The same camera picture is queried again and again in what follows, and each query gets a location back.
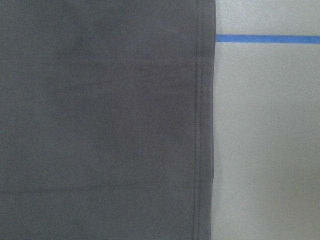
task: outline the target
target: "white surface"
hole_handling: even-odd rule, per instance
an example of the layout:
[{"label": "white surface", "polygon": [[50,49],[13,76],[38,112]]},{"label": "white surface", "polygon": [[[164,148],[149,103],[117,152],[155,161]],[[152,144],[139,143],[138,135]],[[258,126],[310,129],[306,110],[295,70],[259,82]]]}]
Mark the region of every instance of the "white surface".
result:
[{"label": "white surface", "polygon": [[320,35],[320,0],[216,0],[217,34]]},{"label": "white surface", "polygon": [[[248,22],[262,3],[280,3],[219,2],[220,8],[222,2],[246,2]],[[257,21],[224,29],[268,34],[272,24],[265,25],[266,31]],[[302,34],[302,26],[299,31],[292,24],[289,28]],[[213,240],[320,240],[320,44],[216,44],[214,151]]]}]

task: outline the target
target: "blue line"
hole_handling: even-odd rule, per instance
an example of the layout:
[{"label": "blue line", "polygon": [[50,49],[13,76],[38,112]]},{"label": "blue line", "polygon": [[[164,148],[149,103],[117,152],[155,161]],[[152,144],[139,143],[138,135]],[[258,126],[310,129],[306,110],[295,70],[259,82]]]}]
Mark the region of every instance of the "blue line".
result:
[{"label": "blue line", "polygon": [[320,44],[320,36],[217,34],[221,43]]}]

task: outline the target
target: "garment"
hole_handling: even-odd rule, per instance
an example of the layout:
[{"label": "garment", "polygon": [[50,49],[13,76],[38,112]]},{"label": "garment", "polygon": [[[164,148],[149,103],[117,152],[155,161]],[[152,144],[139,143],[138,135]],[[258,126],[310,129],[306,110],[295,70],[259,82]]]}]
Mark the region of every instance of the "garment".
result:
[{"label": "garment", "polygon": [[3,0],[1,240],[209,240],[213,0]]}]

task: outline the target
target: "blue stripe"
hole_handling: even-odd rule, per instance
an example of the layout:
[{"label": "blue stripe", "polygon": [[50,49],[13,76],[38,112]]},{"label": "blue stripe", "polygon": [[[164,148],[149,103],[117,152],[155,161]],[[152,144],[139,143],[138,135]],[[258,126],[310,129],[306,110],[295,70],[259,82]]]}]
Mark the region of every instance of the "blue stripe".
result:
[{"label": "blue stripe", "polygon": [[217,34],[216,41],[222,43],[320,44],[320,36]]}]

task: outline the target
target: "dark gray cloth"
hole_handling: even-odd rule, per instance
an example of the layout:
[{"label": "dark gray cloth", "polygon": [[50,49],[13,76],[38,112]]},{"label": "dark gray cloth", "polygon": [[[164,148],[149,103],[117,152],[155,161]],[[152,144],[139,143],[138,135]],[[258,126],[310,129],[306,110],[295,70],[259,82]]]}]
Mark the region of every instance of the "dark gray cloth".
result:
[{"label": "dark gray cloth", "polygon": [[213,0],[2,0],[1,240],[209,240]]}]

